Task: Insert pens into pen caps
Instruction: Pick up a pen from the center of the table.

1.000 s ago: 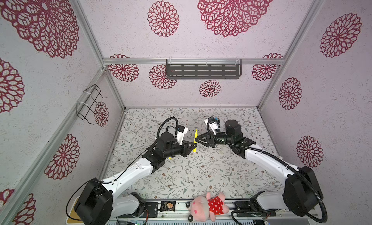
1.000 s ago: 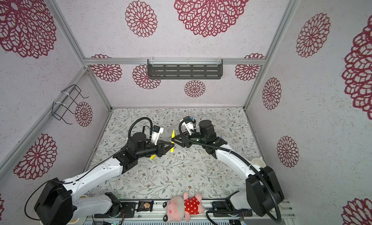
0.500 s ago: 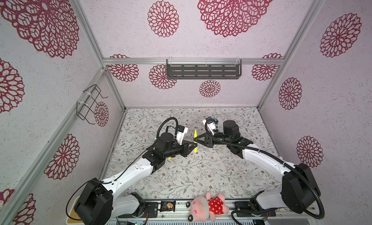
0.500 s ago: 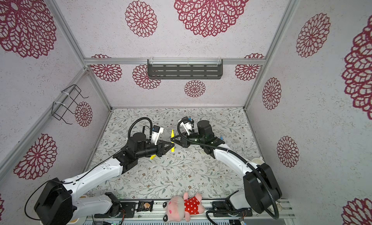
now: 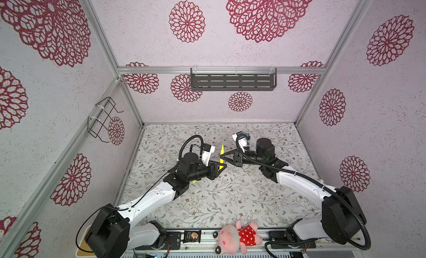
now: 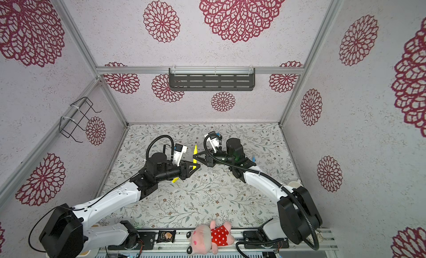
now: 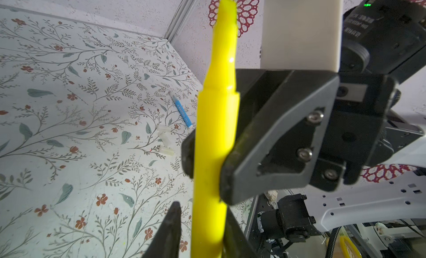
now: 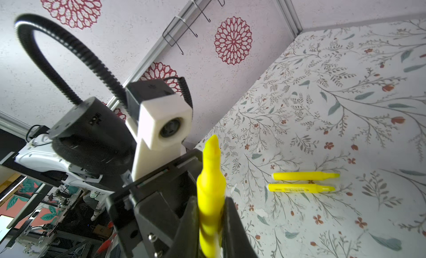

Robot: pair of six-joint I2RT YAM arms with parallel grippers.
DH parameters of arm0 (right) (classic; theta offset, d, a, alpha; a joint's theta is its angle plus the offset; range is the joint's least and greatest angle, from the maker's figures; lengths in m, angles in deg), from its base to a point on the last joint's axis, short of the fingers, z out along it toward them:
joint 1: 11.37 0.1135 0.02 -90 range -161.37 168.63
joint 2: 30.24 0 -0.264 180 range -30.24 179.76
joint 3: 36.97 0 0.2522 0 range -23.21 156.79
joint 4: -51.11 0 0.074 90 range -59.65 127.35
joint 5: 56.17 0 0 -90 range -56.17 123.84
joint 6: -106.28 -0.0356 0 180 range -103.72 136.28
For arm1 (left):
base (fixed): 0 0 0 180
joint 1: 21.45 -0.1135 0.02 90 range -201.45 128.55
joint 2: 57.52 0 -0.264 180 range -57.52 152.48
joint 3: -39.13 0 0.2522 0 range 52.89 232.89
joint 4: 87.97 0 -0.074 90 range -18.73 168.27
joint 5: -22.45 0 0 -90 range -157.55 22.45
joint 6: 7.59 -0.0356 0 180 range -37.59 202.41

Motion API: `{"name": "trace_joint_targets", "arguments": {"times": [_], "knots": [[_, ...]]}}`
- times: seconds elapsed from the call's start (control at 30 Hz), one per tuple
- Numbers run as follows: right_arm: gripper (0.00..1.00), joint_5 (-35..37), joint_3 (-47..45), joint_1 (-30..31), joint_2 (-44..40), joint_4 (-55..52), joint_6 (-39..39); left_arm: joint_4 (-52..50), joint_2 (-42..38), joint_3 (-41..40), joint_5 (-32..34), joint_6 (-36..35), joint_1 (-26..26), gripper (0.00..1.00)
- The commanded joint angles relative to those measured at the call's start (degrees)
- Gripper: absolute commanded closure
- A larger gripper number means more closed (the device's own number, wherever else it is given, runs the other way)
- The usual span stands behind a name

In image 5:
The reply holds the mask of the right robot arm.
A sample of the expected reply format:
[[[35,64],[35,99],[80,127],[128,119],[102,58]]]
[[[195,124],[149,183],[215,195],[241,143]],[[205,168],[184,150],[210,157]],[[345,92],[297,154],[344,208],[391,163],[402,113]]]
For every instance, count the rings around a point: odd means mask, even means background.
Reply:
[[[321,209],[320,217],[299,219],[287,228],[287,244],[328,239],[361,250],[371,247],[366,217],[350,188],[323,184],[292,168],[276,156],[275,146],[268,138],[258,139],[255,150],[250,149],[246,134],[237,136],[235,144],[235,149],[221,151],[222,161],[236,167],[258,165],[265,178],[291,188]]]

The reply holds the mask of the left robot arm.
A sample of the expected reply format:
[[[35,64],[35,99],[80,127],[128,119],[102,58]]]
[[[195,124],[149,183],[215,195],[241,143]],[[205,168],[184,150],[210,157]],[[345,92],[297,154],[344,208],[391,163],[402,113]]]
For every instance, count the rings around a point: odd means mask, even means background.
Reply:
[[[127,250],[140,246],[161,247],[166,230],[156,221],[143,226],[138,223],[157,208],[183,195],[191,182],[204,178],[215,180],[226,167],[217,161],[204,164],[197,154],[186,153],[160,178],[159,184],[144,195],[120,206],[107,204],[96,210],[84,242],[98,258],[119,258]]]

